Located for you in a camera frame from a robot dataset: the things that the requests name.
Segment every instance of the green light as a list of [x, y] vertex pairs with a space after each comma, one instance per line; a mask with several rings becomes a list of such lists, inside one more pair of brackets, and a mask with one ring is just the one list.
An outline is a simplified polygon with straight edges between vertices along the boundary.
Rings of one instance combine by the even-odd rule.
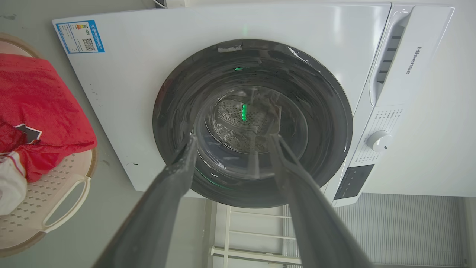
[[243, 121], [246, 121], [246, 106], [246, 104], [243, 104], [243, 110], [241, 110], [241, 118], [243, 119]]

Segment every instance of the floor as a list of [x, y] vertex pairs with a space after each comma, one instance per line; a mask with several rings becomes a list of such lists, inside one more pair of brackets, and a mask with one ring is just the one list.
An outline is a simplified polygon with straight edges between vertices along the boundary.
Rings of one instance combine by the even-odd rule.
[[[57, 18], [153, 8], [146, 0], [2, 0], [0, 32], [35, 47], [56, 68], [89, 118], [99, 142], [98, 168], [86, 202], [73, 218], [30, 249], [0, 259], [0, 267], [91, 267], [141, 197], [99, 124], [51, 24]], [[205, 200], [183, 198], [167, 267], [199, 267]]]

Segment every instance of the qr code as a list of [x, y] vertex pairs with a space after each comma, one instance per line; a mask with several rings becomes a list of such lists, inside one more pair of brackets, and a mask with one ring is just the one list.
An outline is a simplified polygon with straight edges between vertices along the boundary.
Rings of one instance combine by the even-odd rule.
[[94, 47], [94, 43], [92, 42], [91, 38], [85, 38], [83, 39], [84, 47], [86, 48], [86, 51], [95, 51], [96, 48]]

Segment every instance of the white dial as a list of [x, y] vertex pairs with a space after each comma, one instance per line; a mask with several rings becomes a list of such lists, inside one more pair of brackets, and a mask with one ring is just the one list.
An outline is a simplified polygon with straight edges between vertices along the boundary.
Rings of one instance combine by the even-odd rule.
[[372, 148], [372, 150], [376, 152], [382, 152], [388, 149], [388, 147], [392, 144], [393, 136], [390, 135], [385, 130], [380, 130], [373, 133], [367, 139], [368, 147]]

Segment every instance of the door glass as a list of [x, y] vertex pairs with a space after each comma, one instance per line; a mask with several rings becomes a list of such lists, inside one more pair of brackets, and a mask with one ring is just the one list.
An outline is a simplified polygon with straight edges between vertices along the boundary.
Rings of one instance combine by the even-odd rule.
[[299, 158], [308, 130], [303, 113], [286, 96], [262, 86], [240, 86], [209, 98], [194, 131], [199, 154], [215, 171], [242, 179], [273, 176], [267, 136], [283, 136]]

